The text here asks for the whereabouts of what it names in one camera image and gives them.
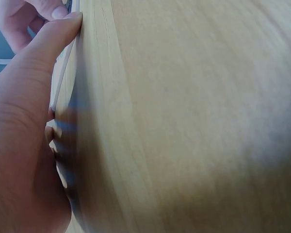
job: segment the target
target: wooden surface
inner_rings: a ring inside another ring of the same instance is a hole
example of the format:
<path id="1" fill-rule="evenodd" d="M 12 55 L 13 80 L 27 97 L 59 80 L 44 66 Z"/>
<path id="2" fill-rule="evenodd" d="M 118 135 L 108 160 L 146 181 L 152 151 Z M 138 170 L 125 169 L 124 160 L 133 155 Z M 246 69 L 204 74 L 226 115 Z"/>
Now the wooden surface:
<path id="1" fill-rule="evenodd" d="M 56 112 L 68 232 L 291 233 L 291 0 L 80 10 Z"/>

